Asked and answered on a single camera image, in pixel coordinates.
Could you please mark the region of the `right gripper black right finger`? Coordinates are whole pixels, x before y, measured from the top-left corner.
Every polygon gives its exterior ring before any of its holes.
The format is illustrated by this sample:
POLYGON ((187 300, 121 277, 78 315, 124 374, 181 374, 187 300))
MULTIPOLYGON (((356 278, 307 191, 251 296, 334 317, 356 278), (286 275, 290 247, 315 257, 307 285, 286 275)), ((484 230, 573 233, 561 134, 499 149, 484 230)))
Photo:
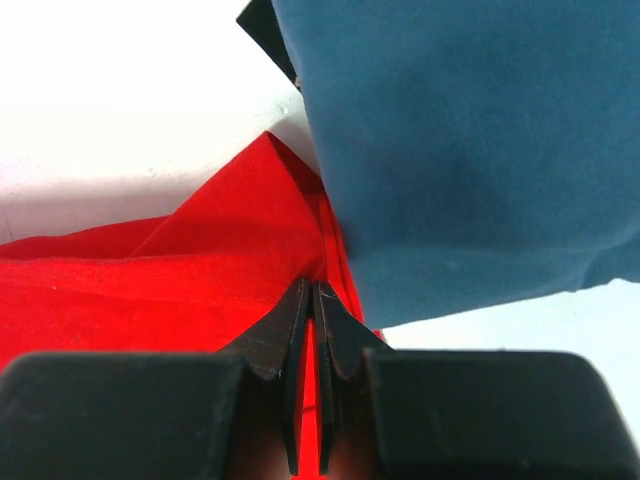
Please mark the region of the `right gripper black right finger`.
POLYGON ((639 455, 580 356, 396 350, 313 288, 329 479, 635 479, 639 455))

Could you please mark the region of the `red t-shirt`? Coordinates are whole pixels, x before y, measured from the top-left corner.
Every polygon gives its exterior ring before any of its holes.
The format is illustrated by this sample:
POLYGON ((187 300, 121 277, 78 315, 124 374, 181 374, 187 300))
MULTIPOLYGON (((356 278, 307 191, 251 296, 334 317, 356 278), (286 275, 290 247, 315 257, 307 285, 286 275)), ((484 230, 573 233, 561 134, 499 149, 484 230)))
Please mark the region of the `red t-shirt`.
POLYGON ((298 279, 310 300, 288 479, 319 479, 313 288, 362 311, 322 181, 269 133, 168 216, 3 245, 1 376, 34 353, 215 353, 298 279))

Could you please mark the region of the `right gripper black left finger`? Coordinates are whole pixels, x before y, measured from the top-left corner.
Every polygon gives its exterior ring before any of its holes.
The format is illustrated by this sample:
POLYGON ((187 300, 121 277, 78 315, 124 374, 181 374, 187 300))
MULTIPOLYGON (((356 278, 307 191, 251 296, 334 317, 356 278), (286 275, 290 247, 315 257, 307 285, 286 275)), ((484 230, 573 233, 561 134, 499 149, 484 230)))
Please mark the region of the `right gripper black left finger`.
POLYGON ((288 479, 310 286, 215 353, 46 352, 1 376, 5 479, 288 479))

